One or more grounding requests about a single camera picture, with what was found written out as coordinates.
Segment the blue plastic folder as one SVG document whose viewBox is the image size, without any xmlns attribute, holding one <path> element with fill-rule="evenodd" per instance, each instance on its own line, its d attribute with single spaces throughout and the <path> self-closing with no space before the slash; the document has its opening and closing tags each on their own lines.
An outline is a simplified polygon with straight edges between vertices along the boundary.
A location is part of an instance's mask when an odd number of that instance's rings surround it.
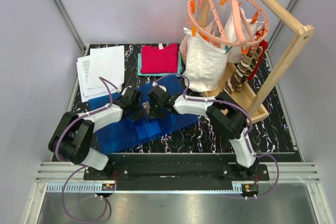
<svg viewBox="0 0 336 224">
<path fill-rule="evenodd" d="M 180 95 L 184 90 L 179 78 L 176 76 L 166 77 L 159 81 L 159 84 L 165 86 L 170 95 Z M 151 86 L 152 83 L 148 83 L 139 87 L 139 90 L 144 95 L 143 104 L 148 104 L 149 102 L 147 93 L 150 91 Z M 88 106 L 91 111 L 102 107 L 107 102 L 109 102 L 109 96 L 105 95 L 90 99 Z M 96 131 L 98 148 L 103 154 L 124 151 L 135 145 L 147 143 L 168 133 L 198 123 L 198 121 L 197 115 L 170 113 L 159 119 L 149 119 L 147 116 L 136 121 L 123 119 L 118 123 L 110 124 Z"/>
</svg>

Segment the white paper sheets stack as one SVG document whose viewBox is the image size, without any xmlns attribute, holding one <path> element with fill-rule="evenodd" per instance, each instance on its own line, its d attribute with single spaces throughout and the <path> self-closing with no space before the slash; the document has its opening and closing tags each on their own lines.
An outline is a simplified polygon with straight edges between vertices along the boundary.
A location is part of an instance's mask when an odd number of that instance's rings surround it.
<svg viewBox="0 0 336 224">
<path fill-rule="evenodd" d="M 124 46 L 92 48 L 76 67 L 82 102 L 115 93 L 124 83 Z"/>
</svg>

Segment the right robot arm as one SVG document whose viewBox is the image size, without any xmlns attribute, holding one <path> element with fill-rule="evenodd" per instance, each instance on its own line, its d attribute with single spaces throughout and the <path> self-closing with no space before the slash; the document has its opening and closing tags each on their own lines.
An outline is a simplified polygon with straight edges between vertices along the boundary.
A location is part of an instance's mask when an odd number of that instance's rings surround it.
<svg viewBox="0 0 336 224">
<path fill-rule="evenodd" d="M 236 154 L 237 167 L 232 176 L 250 180 L 257 174 L 258 159 L 248 136 L 252 120 L 226 92 L 215 97 L 170 95 L 164 86 L 154 86 L 148 92 L 150 116 L 192 114 L 207 117 L 213 130 L 228 140 Z"/>
</svg>

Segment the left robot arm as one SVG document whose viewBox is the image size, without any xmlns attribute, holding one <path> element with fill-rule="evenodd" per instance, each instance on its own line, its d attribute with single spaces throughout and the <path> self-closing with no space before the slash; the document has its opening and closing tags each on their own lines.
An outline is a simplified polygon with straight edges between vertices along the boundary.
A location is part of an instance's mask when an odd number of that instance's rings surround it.
<svg viewBox="0 0 336 224">
<path fill-rule="evenodd" d="M 113 175 L 113 167 L 108 164 L 106 155 L 91 147 L 92 136 L 110 124 L 144 117 L 142 98 L 141 91 L 127 87 L 115 100 L 98 109 L 82 114 L 66 112 L 49 141 L 48 149 L 59 161 L 92 167 L 99 178 L 109 179 Z"/>
</svg>

